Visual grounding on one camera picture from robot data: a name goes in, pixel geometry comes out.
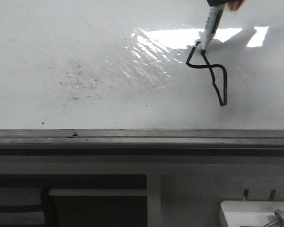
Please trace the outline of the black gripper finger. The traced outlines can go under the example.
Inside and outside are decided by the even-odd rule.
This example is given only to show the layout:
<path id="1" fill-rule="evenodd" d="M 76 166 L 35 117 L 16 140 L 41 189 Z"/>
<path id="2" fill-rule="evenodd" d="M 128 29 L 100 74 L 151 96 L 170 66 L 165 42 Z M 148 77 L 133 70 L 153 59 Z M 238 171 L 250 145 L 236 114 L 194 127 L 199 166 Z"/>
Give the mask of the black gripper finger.
<path id="1" fill-rule="evenodd" d="M 207 0 L 207 3 L 210 7 L 218 6 L 221 4 L 228 3 L 229 0 Z"/>

